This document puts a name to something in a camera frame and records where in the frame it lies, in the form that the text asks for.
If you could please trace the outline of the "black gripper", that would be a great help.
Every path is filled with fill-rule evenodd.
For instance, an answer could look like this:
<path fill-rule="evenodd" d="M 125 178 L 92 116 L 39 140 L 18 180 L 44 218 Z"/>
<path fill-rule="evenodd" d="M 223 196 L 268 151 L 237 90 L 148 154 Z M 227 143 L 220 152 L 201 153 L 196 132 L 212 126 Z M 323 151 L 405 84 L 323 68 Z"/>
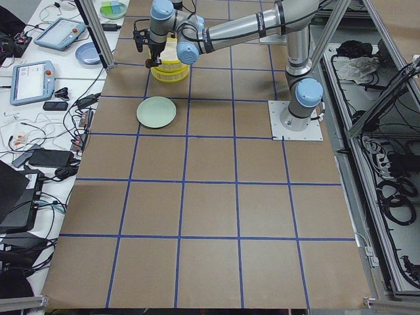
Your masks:
<path fill-rule="evenodd" d="M 158 67 L 162 64 L 160 54 L 164 51 L 165 46 L 166 46 L 165 37 L 163 38 L 163 41 L 154 41 L 153 39 L 149 40 L 148 48 L 150 51 L 153 67 Z"/>

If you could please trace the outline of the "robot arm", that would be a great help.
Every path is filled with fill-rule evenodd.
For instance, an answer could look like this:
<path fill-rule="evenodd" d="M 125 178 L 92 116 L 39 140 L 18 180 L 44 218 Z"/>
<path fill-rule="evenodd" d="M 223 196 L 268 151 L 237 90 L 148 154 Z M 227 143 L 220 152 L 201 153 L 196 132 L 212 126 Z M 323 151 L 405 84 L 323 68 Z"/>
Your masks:
<path fill-rule="evenodd" d="M 182 10 L 183 9 L 183 0 L 171 0 L 174 9 Z"/>
<path fill-rule="evenodd" d="M 319 1 L 275 1 L 266 11 L 207 27 L 204 18 L 183 11 L 172 1 L 154 1 L 150 26 L 145 31 L 150 51 L 145 65 L 152 68 L 161 64 L 160 54 L 169 33 L 176 35 L 178 59 L 187 65 L 195 63 L 201 54 L 276 33 L 287 37 L 287 75 L 302 77 L 314 65 L 309 55 L 309 24 L 319 8 Z"/>

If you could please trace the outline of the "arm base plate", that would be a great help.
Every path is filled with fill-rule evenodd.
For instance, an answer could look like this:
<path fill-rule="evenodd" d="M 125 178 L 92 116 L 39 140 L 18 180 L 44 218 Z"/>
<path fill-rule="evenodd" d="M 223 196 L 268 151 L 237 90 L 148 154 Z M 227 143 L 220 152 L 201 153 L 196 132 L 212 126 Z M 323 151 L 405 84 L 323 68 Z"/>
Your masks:
<path fill-rule="evenodd" d="M 273 140 L 323 141 L 316 109 L 310 117 L 301 119 L 290 114 L 289 101 L 269 100 L 268 112 Z"/>

